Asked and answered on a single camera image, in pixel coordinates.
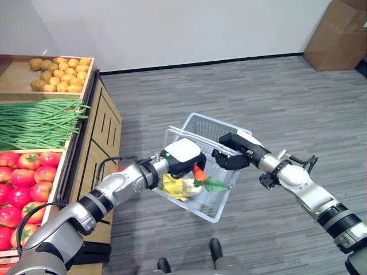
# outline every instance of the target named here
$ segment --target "long green bean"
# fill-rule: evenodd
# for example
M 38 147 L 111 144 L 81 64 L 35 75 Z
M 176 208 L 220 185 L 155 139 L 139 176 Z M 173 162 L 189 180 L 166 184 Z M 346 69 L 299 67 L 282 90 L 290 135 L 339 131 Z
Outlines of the long green bean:
M 0 150 L 63 148 L 87 108 L 70 99 L 0 104 Z

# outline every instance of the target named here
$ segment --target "white plastic basket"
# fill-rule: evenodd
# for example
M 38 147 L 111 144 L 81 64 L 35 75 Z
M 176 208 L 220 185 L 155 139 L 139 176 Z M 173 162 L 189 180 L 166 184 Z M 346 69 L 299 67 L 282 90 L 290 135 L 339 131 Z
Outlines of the white plastic basket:
M 204 116 L 200 113 L 191 113 L 181 129 L 214 140 L 215 142 L 218 142 L 221 136 L 230 132 L 237 133 L 238 130 L 252 135 L 250 130 L 237 127 L 209 116 Z
M 238 155 L 239 153 L 210 139 L 172 126 L 166 130 L 165 147 L 183 138 L 192 140 L 199 145 L 201 151 L 206 156 L 206 166 L 204 169 L 205 173 L 207 176 L 211 176 L 213 179 L 223 182 L 225 185 L 227 185 L 228 189 L 226 191 L 209 192 L 203 188 L 202 193 L 193 197 L 189 197 L 186 202 L 179 201 L 171 197 L 169 194 L 163 192 L 162 183 L 159 184 L 158 188 L 153 189 L 153 191 L 209 222 L 218 222 L 225 203 L 227 202 L 229 193 L 235 186 L 236 180 L 239 176 L 239 170 L 227 171 L 220 168 L 216 163 L 215 158 L 212 157 L 212 151 L 213 149 L 217 149 L 230 156 Z M 193 177 L 194 176 L 192 172 L 190 172 L 184 178 Z

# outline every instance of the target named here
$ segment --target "wooden cabinet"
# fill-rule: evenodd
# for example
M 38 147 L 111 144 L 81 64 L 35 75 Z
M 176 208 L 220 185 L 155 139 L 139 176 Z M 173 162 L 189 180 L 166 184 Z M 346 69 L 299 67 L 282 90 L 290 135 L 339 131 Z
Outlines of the wooden cabinet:
M 77 201 L 96 186 L 98 165 L 120 151 L 122 118 L 110 99 L 103 83 L 98 80 L 93 93 L 83 147 L 74 177 L 70 201 Z M 110 161 L 101 171 L 100 178 L 117 171 L 117 163 Z M 104 217 L 95 231 L 85 241 L 109 243 L 111 237 L 112 212 Z

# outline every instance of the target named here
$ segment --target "orange carrot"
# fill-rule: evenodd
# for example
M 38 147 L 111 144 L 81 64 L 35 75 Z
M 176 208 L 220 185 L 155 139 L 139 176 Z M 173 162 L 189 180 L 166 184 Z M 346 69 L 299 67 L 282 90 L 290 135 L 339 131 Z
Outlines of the orange carrot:
M 205 175 L 204 171 L 200 169 L 200 167 L 196 164 L 194 164 L 193 174 L 194 174 L 194 179 L 199 182 L 203 182 L 208 178 L 208 176 Z

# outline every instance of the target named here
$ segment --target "potato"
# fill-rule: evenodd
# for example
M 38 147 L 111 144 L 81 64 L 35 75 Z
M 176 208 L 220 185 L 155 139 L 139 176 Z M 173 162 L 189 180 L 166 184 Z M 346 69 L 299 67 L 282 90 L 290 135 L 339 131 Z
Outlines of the potato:
M 58 78 L 61 78 L 64 75 L 65 75 L 65 72 L 63 70 L 54 70 L 53 71 L 53 76 L 56 76 Z
M 66 62 L 61 62 L 61 63 L 59 63 L 58 64 L 58 69 L 59 70 L 66 70 L 66 69 L 68 69 L 70 66 L 69 66 L 69 64 L 68 63 L 66 63 Z
M 68 62 L 68 60 L 66 59 L 66 58 L 64 58 L 64 57 L 55 57 L 53 60 L 52 60 L 52 62 L 54 62 L 55 64 L 60 64 L 60 63 L 62 63 L 62 62 L 64 62 L 64 63 L 67 63 Z
M 52 73 L 49 72 L 48 70 L 46 70 L 46 71 L 41 73 L 40 80 L 44 80 L 48 83 L 48 81 L 50 80 L 51 77 L 52 77 Z
M 31 68 L 31 70 L 37 71 L 41 69 L 41 63 L 42 59 L 34 58 L 29 60 L 29 67 Z
M 83 86 L 84 80 L 81 79 L 81 78 L 76 77 L 76 78 L 70 79 L 69 84 L 70 85 L 81 85 L 81 86 Z
M 77 75 L 76 75 L 77 78 L 81 78 L 81 79 L 84 79 L 87 78 L 87 72 L 79 72 Z
M 41 70 L 47 70 L 48 65 L 52 64 L 51 60 L 43 60 L 41 62 Z
M 76 72 L 87 72 L 89 69 L 89 66 L 86 65 L 78 65 L 75 70 Z
M 44 85 L 46 85 L 47 82 L 44 80 L 34 80 L 30 83 L 30 86 L 32 87 L 32 90 L 35 92 L 43 91 Z
M 74 76 L 76 76 L 76 71 L 73 68 L 68 68 L 65 70 L 66 74 L 72 74 Z
M 55 92 L 55 91 L 56 91 L 55 85 L 46 84 L 44 86 L 44 92 Z
M 61 81 L 65 81 L 67 83 L 70 82 L 71 79 L 76 78 L 76 76 L 72 75 L 72 74 L 66 74 L 65 76 L 61 77 Z
M 68 90 L 68 86 L 69 86 L 69 83 L 67 82 L 60 82 L 59 84 L 57 84 L 56 86 L 56 89 L 58 92 L 63 92 L 63 93 L 66 93 Z
M 51 77 L 50 80 L 48 81 L 48 84 L 52 85 L 52 86 L 56 86 L 58 83 L 60 83 L 61 80 L 58 77 Z
M 88 58 L 82 58 L 81 60 L 79 60 L 79 65 L 89 66 L 90 64 L 91 64 L 91 60 Z
M 54 71 L 54 70 L 58 70 L 58 65 L 57 65 L 57 64 L 55 64 L 55 63 L 50 63 L 50 64 L 47 66 L 47 70 L 48 70 L 49 72 L 52 72 L 52 73 L 53 73 L 53 71 Z
M 79 65 L 79 61 L 75 58 L 70 58 L 68 64 L 71 68 L 75 69 Z
M 81 93 L 83 87 L 81 85 L 70 85 L 68 86 L 69 93 Z

